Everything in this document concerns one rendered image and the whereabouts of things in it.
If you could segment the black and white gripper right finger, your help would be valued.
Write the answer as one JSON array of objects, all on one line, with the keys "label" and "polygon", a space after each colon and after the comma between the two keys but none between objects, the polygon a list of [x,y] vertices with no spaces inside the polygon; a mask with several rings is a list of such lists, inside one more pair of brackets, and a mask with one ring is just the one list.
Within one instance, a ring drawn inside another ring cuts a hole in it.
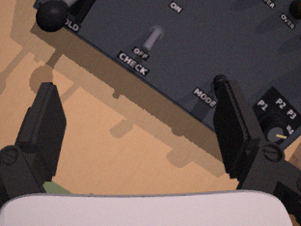
[{"label": "black and white gripper right finger", "polygon": [[239,181],[236,189],[276,196],[301,226],[301,170],[285,160],[280,145],[266,142],[236,80],[222,84],[213,125],[225,171]]}]

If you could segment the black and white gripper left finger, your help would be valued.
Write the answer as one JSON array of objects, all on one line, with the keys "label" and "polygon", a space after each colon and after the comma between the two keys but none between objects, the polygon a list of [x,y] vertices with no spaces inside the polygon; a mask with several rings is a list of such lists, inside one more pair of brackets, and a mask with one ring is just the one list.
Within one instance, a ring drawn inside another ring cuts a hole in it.
[{"label": "black and white gripper left finger", "polygon": [[15,197],[46,192],[42,185],[56,175],[66,126],[57,86],[43,82],[14,145],[0,150],[0,209]]}]

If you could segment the dark grey console housing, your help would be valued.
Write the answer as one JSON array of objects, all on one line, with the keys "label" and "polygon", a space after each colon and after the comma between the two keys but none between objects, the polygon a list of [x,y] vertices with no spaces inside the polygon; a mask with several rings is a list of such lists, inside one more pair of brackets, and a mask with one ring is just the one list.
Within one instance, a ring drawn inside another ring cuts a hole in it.
[{"label": "dark grey console housing", "polygon": [[64,27],[214,133],[221,86],[236,80],[266,142],[285,150],[301,135],[301,0],[36,0],[33,8],[43,31]]}]

